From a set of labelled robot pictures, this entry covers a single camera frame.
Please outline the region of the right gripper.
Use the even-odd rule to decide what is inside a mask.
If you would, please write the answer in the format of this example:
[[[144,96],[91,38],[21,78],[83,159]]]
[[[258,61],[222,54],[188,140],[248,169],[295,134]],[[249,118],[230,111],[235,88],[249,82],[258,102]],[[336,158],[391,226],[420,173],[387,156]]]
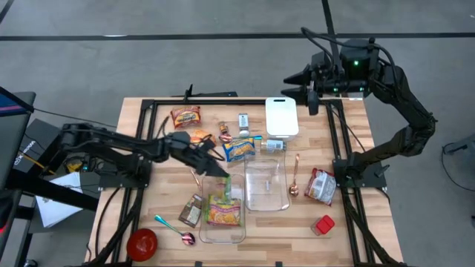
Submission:
[[[294,99],[297,105],[308,104],[309,92],[334,94],[336,87],[330,82],[333,78],[333,71],[331,58],[325,52],[314,54],[310,64],[307,64],[301,72],[284,79],[285,84],[301,86],[283,89],[281,94]]]

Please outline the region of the orange chicken ramen pack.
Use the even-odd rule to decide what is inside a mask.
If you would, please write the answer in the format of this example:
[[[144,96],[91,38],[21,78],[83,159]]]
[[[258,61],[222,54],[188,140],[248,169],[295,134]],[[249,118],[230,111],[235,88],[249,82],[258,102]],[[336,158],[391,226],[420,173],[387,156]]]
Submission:
[[[201,130],[201,129],[195,129],[191,132],[190,135],[190,143],[194,145],[199,145],[201,146],[206,140],[210,140],[214,144],[216,144],[216,139],[213,134]]]

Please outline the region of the blue ramen pack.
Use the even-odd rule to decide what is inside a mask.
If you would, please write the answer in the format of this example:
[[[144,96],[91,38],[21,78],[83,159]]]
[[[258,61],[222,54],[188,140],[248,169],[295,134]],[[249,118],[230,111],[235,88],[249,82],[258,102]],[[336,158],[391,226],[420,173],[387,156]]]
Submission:
[[[230,143],[222,145],[227,162],[240,161],[248,155],[255,155],[255,142],[253,138],[233,139]]]

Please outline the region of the brown snack packet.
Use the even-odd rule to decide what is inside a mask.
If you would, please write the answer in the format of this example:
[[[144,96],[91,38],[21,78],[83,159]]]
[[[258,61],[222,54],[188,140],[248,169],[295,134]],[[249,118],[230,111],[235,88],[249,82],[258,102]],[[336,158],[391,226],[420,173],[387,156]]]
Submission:
[[[199,222],[203,205],[203,198],[194,194],[184,205],[178,220],[186,225],[195,228]]]

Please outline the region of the pink lime shrimp ramen pack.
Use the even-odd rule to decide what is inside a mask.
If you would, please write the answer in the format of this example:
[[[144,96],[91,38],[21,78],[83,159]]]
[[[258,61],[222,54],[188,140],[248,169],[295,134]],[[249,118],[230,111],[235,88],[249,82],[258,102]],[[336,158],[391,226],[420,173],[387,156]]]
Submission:
[[[208,194],[205,220],[209,225],[241,226],[242,200],[232,196],[232,178],[218,177],[214,190]]]

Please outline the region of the glass spice jar white label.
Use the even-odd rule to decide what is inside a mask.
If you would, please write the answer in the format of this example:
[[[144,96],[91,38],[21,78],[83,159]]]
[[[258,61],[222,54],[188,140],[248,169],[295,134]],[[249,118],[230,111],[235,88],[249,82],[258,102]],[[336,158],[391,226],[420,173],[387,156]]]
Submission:
[[[260,150],[267,153],[286,151],[286,142],[279,139],[263,139]]]

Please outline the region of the copper spoon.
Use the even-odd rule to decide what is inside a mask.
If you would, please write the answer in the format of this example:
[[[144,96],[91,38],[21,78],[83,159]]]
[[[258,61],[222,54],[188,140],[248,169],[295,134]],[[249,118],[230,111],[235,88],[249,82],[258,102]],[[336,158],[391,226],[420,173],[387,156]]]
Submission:
[[[300,154],[295,155],[295,165],[294,165],[294,171],[293,171],[293,178],[292,178],[292,184],[289,187],[289,194],[292,197],[296,197],[299,195],[299,188],[296,182],[296,177],[298,174],[298,165],[300,162]]]

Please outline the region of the red roast beef ramen pack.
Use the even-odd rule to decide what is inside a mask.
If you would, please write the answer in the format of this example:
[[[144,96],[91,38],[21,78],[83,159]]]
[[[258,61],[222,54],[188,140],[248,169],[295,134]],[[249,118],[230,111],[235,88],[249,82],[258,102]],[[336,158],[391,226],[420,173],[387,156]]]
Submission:
[[[304,196],[331,206],[336,186],[337,184],[333,174],[313,168]]]

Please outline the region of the red-lidded spice container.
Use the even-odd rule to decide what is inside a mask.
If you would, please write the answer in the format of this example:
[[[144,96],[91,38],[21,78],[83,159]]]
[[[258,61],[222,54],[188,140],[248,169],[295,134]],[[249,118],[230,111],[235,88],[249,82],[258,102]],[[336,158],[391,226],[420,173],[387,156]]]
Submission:
[[[328,234],[335,227],[334,220],[328,216],[324,215],[319,217],[311,226],[310,229],[314,232],[315,235],[325,235]]]

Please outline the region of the white rectangular tray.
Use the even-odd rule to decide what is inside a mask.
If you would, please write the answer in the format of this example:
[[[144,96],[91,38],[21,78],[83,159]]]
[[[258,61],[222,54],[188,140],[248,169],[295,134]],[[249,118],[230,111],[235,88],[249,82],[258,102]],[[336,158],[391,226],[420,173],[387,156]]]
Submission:
[[[294,99],[269,97],[265,101],[266,133],[270,139],[293,140],[299,133]]]

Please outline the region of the orange red ramen pack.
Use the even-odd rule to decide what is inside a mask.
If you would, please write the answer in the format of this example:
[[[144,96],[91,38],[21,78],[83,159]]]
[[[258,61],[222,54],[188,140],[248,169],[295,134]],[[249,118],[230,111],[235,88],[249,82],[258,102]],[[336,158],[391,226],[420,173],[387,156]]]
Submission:
[[[189,125],[198,125],[201,123],[200,106],[185,106],[183,108],[174,108],[170,112],[174,128],[184,128]]]

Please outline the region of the white-capped spice jar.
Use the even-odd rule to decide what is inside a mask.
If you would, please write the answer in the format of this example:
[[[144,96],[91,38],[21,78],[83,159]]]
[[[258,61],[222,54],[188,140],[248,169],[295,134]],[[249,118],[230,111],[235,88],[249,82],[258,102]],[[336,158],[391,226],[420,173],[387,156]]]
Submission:
[[[247,113],[238,114],[238,126],[239,126],[239,135],[240,136],[249,136],[249,117]]]

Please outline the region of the iridescent rainbow spoon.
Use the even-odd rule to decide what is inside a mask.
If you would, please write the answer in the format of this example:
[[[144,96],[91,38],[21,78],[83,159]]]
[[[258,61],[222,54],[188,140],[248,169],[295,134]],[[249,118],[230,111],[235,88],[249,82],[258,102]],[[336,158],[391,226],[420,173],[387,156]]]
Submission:
[[[154,219],[157,222],[159,222],[159,223],[163,224],[164,226],[166,226],[167,228],[171,229],[172,231],[178,233],[181,237],[181,240],[183,241],[183,243],[185,245],[194,245],[196,243],[196,239],[195,239],[195,237],[192,233],[182,232],[182,231],[177,230],[175,227],[170,225],[166,220],[164,220],[160,215],[155,215]]]

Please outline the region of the red bowl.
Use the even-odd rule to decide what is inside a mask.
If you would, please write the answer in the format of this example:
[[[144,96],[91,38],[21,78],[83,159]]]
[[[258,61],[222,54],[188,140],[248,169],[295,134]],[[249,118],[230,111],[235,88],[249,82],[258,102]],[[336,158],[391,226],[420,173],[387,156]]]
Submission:
[[[154,256],[157,247],[156,234],[151,229],[140,228],[128,239],[126,251],[133,261],[144,262]]]

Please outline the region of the black metal table frame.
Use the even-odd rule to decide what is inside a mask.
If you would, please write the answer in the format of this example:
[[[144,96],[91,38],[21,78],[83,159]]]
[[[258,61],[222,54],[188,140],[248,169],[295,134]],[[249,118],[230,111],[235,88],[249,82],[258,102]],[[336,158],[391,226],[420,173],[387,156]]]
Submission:
[[[298,106],[298,122],[300,132],[296,141],[291,141],[289,152],[286,154],[287,175],[293,172],[289,161],[294,161],[295,154],[300,153],[300,169],[297,177],[307,181],[313,167],[332,171],[331,163],[336,157],[333,149],[331,134],[339,141],[340,147],[344,137],[336,130],[344,126],[330,129],[330,122],[325,104],[330,99],[321,102],[320,113],[310,116],[307,107]],[[358,100],[337,100],[342,102],[342,116],[346,115],[349,125],[357,126],[357,133],[363,134],[365,148],[374,146],[364,103]],[[169,98],[124,98],[119,115],[117,132],[130,136],[141,134],[147,137],[151,120],[154,120],[153,136],[157,134],[160,124],[169,115],[174,106],[199,105],[201,107],[202,125],[205,129],[217,136],[217,123],[225,121],[234,133],[238,130],[238,113],[248,113],[251,119],[252,134],[266,133],[265,129],[265,98],[246,97],[215,97],[191,98],[188,104],[183,104],[179,97]],[[189,228],[175,217],[179,209],[185,205],[190,196],[197,190],[197,185],[191,180],[189,168],[175,159],[151,166],[151,184],[143,190],[142,205],[137,223],[138,228],[150,228],[157,233],[159,248],[155,255],[143,263],[117,262],[112,263],[112,256],[106,263],[90,263],[91,267],[130,267],[138,266],[377,266],[377,267],[408,267],[402,263],[402,253],[393,223],[390,205],[386,197],[376,189],[362,189],[361,198],[367,210],[368,227],[375,238],[385,248],[389,257],[395,263],[357,263],[353,260],[350,245],[350,235],[347,229],[347,220],[344,212],[344,203],[341,193],[337,193],[331,207],[324,204],[310,202],[306,197],[297,197],[294,203],[285,211],[257,212],[246,211],[246,238],[237,245],[228,243],[205,243],[198,239],[196,245],[184,245],[181,237],[166,230],[164,225],[154,220],[152,215],[164,215],[165,219],[172,219],[172,223],[179,223],[179,229],[191,229],[197,237],[198,230]],[[122,204],[125,199],[125,189],[120,189],[109,202],[99,230],[99,248],[105,248],[114,232],[119,228]],[[319,214],[328,214],[336,221],[336,227],[329,234],[316,236],[309,228],[311,221]]]

